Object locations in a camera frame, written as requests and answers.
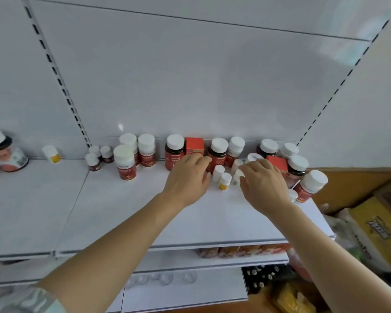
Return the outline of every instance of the pill bottle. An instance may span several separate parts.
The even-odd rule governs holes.
[[[317,193],[328,183],[327,176],[319,170],[311,170],[304,178],[294,187],[298,193],[298,202],[305,202]]]
[[[288,189],[291,189],[303,176],[308,168],[308,160],[300,155],[294,155],[288,160],[288,172],[284,175]]]
[[[85,155],[85,162],[88,164],[90,171],[98,171],[101,168],[100,160],[95,153],[88,153]]]
[[[103,157],[103,161],[105,163],[112,163],[115,161],[115,157],[113,155],[112,149],[110,146],[103,146],[100,148],[101,157]]]
[[[263,159],[263,157],[258,154],[258,153],[250,153],[247,155],[246,159],[245,159],[245,165],[247,163],[250,163],[251,161],[255,161],[255,160],[258,160],[258,159]]]
[[[277,151],[276,156],[290,159],[292,156],[297,155],[299,152],[299,148],[295,146],[293,143],[284,143],[279,151]]]
[[[29,159],[14,145],[13,140],[0,131],[0,169],[14,172],[24,168],[28,162]]]
[[[278,143],[272,139],[263,139],[261,143],[256,147],[256,152],[262,157],[275,156],[278,151]]]
[[[184,157],[184,137],[178,134],[172,134],[167,137],[165,145],[165,167],[171,170],[177,161]]]
[[[235,171],[239,169],[240,166],[243,165],[243,160],[242,159],[235,159],[232,165],[232,169],[230,169],[230,174],[234,175]]]
[[[136,177],[135,154],[128,145],[119,145],[113,149],[116,167],[121,179],[129,181]]]
[[[295,192],[295,190],[293,190],[293,189],[288,190],[288,195],[290,197],[291,202],[294,202],[298,198],[298,193]]]
[[[42,152],[50,163],[57,163],[62,160],[54,145],[47,145],[42,148]]]
[[[213,170],[213,182],[219,182],[221,175],[224,173],[224,167],[222,165],[216,165]]]
[[[138,148],[142,166],[155,165],[155,137],[151,134],[142,134],[138,137]]]
[[[95,153],[97,155],[97,158],[100,160],[100,162],[103,161],[103,157],[101,157],[100,147],[99,146],[91,146],[88,149],[89,153]]]
[[[230,173],[227,172],[222,173],[219,180],[219,189],[227,190],[231,181],[232,181],[232,175]]]
[[[229,148],[227,149],[226,161],[224,167],[231,168],[233,162],[240,157],[240,153],[245,147],[245,140],[239,136],[233,136],[229,142]]]
[[[208,172],[213,173],[216,165],[224,166],[228,146],[229,143],[224,138],[216,137],[211,140],[211,145],[207,151],[208,156],[211,158],[211,162],[206,169]]]
[[[244,177],[244,173],[241,170],[236,170],[233,175],[232,184],[235,186],[240,186],[240,177]]]
[[[119,142],[132,148],[133,154],[135,155],[135,165],[139,165],[141,163],[141,158],[139,157],[138,138],[136,135],[132,133],[123,134],[119,137]]]

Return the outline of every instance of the patterned shirt sleeve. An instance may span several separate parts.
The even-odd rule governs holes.
[[[0,313],[67,313],[57,298],[41,288],[30,287],[0,298]]]

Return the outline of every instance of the person's left hand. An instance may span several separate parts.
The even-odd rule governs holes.
[[[185,155],[172,168],[163,194],[181,209],[196,203],[209,187],[210,173],[205,170],[210,162],[200,153]]]

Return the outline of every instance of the hand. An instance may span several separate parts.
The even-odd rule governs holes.
[[[239,169],[245,175],[240,177],[242,192],[257,211],[271,216],[292,205],[280,170],[269,160],[252,161]]]
[[[209,187],[210,173],[205,170],[210,161],[200,153],[185,155],[172,168],[162,192],[181,209],[196,203]]]

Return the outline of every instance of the red box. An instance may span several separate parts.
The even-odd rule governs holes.
[[[279,158],[275,156],[267,156],[266,159],[268,159],[271,164],[273,164],[275,167],[277,167],[282,175],[285,175],[288,172],[288,163],[285,158]]]
[[[204,155],[204,139],[199,137],[186,138],[186,154],[201,153]]]

